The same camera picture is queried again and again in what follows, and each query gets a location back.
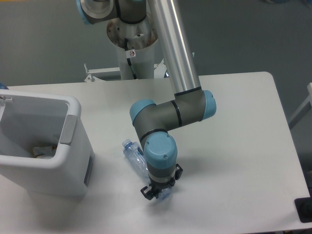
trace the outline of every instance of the robotic arm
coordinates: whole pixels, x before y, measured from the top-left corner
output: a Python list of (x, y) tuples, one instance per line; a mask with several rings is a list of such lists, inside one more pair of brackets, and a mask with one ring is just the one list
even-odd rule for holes
[[(102, 11), (110, 7), (112, 11), (106, 12), (107, 16), (103, 14), (101, 19), (95, 18), (95, 15), (90, 19), (91, 14), (86, 12), (84, 6), (86, 2), (89, 9), (96, 5), (101, 6)], [(132, 25), (146, 18), (145, 0), (80, 0), (80, 4), (91, 23), (119, 17), (122, 22)], [(162, 189), (174, 186), (183, 171), (176, 164), (177, 146), (168, 131), (212, 117), (216, 112), (216, 103), (210, 91), (201, 89), (180, 22), (177, 1), (149, 0), (149, 5), (175, 94), (175, 100), (156, 105), (151, 99), (143, 99), (130, 109), (132, 124), (144, 150), (151, 179), (150, 186), (144, 187), (141, 192), (151, 200)]]

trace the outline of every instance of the plastic water bottle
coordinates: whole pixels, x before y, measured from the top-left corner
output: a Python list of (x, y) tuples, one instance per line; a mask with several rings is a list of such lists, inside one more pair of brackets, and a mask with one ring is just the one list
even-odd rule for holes
[[(122, 143), (122, 146), (124, 147), (123, 154), (129, 160), (131, 166), (143, 180), (144, 184), (149, 186), (150, 178), (148, 176), (146, 158), (140, 145), (137, 142), (132, 142), (130, 139), (126, 139)], [(171, 190), (171, 187), (163, 189), (158, 195), (158, 200), (162, 201), (169, 197)]]

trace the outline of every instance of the silver metal tube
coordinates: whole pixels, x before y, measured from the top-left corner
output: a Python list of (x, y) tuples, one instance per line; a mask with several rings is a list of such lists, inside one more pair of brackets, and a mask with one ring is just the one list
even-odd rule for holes
[(176, 0), (148, 0), (174, 93), (200, 87)]

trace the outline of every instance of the black band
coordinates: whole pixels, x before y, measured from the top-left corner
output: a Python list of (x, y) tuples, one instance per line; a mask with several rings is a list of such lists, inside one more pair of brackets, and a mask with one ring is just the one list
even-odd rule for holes
[(145, 18), (146, 18), (146, 15), (145, 15), (142, 19), (139, 19), (139, 20), (137, 20), (137, 21), (127, 21), (127, 20), (122, 19), (122, 18), (119, 16), (119, 19), (120, 19), (122, 22), (126, 23), (126, 24), (137, 24), (137, 23), (141, 23), (143, 20), (145, 20)]
[(120, 18), (121, 11), (120, 11), (120, 5), (119, 5), (118, 0), (115, 0), (115, 5), (116, 5), (116, 10), (117, 10), (117, 17)]
[(176, 102), (174, 100), (171, 101), (171, 103), (174, 105), (175, 107), (175, 111), (176, 111), (176, 115), (177, 115), (177, 119), (179, 120), (179, 127), (182, 127), (182, 119), (181, 119), (181, 113), (180, 110), (176, 104)]
[(179, 95), (183, 95), (183, 94), (188, 94), (188, 93), (191, 93), (191, 92), (194, 92), (194, 91), (197, 91), (197, 90), (201, 90), (201, 86), (199, 86), (197, 88), (194, 88), (194, 89), (187, 90), (187, 91), (183, 91), (183, 92), (180, 92), (180, 93), (176, 93), (175, 97), (179, 96)]
[(142, 142), (143, 139), (144, 139), (145, 137), (147, 137), (148, 135), (150, 135), (150, 134), (152, 134), (152, 133), (156, 133), (156, 132), (165, 132), (165, 133), (168, 133), (166, 129), (163, 129), (163, 128), (156, 128), (156, 129), (154, 129), (154, 130), (151, 130), (151, 131), (145, 133), (145, 134), (140, 138), (140, 142)]

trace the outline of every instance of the black bracket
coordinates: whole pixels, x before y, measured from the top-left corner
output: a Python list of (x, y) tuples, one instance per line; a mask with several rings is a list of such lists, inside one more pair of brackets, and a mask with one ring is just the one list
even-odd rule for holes
[(312, 222), (312, 197), (297, 198), (294, 201), (302, 223)]

